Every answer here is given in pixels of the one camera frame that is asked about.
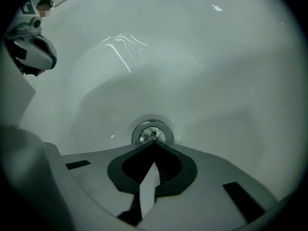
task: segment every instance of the black slot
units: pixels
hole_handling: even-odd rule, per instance
[[[82,160],[82,161],[66,164],[66,167],[67,167],[67,169],[70,170],[70,169],[82,167],[82,166],[89,165],[89,164],[91,164],[89,161]]]
[[[227,191],[248,223],[256,220],[265,213],[257,202],[237,182],[225,184],[223,188]]]

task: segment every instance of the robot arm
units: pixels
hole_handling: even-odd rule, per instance
[[[38,76],[45,70],[53,69],[57,62],[53,44],[41,35],[41,20],[32,1],[26,0],[5,35],[10,55],[24,74]]]

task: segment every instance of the sink drain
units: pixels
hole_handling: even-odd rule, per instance
[[[131,143],[134,144],[151,140],[173,142],[173,135],[170,127],[158,120],[144,121],[139,124],[133,132]]]

